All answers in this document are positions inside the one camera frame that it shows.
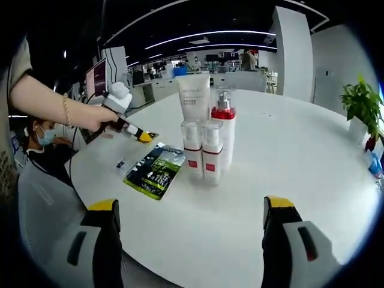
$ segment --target bracelet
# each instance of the bracelet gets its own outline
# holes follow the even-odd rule
[[[68,98],[68,94],[65,93],[62,98],[62,104],[64,106],[65,114],[67,116],[67,122],[68,122],[67,126],[69,129],[72,129],[72,123],[71,123],[70,111],[68,109],[67,98]]]

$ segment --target potted plant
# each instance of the potted plant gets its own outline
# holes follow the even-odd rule
[[[350,120],[349,133],[353,140],[361,144],[366,132],[374,142],[379,138],[379,120],[382,120],[379,104],[383,104],[378,93],[359,76],[355,86],[348,84],[343,87],[344,94],[340,96],[344,109],[347,110],[347,120]]]

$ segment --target face mask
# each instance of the face mask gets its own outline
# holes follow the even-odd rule
[[[44,131],[44,137],[40,138],[37,133],[37,141],[41,146],[47,146],[53,142],[53,139],[55,138],[55,131],[53,130],[44,130],[42,126],[40,128]]]

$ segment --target white round table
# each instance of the white round table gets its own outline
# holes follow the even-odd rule
[[[185,288],[260,287],[263,198],[291,200],[346,263],[374,219],[379,194],[346,118],[287,97],[238,90],[232,166],[217,187],[196,185],[183,167],[161,201],[122,182],[116,164],[139,161],[157,142],[182,147],[182,113],[172,95],[136,113],[136,125],[160,133],[150,145],[119,134],[99,138],[73,159],[84,203],[119,200],[123,249]]]

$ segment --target green leaves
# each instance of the green leaves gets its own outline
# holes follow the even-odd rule
[[[383,105],[380,96],[364,82],[361,75],[357,85],[348,84],[343,86],[343,89],[344,94],[340,98],[344,109],[347,110],[347,120],[359,118],[368,127],[368,132],[377,139],[379,120],[383,120],[379,107],[379,104]]]

